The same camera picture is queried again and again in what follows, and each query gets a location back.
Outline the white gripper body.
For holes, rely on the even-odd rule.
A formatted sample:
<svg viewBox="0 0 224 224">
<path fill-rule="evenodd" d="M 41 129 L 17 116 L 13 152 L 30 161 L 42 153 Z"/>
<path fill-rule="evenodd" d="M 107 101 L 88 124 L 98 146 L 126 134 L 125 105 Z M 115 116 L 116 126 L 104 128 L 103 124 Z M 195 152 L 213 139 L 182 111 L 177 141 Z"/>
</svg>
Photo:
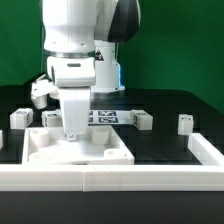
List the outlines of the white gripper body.
<svg viewBox="0 0 224 224">
<path fill-rule="evenodd" d="M 95 59 L 47 58 L 47 72 L 58 89 L 66 134 L 83 134 L 88 127 L 91 87 L 96 83 Z"/>
</svg>

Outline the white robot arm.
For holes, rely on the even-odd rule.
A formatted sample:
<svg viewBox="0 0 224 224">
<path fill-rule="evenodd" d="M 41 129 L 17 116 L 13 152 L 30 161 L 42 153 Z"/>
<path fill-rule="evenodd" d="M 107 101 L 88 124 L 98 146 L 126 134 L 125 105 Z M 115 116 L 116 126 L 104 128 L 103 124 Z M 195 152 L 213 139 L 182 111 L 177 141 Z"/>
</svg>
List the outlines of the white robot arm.
<svg viewBox="0 0 224 224">
<path fill-rule="evenodd" d="M 138 0 L 41 0 L 47 73 L 69 141 L 86 132 L 96 83 L 95 42 L 125 43 L 140 27 Z"/>
</svg>

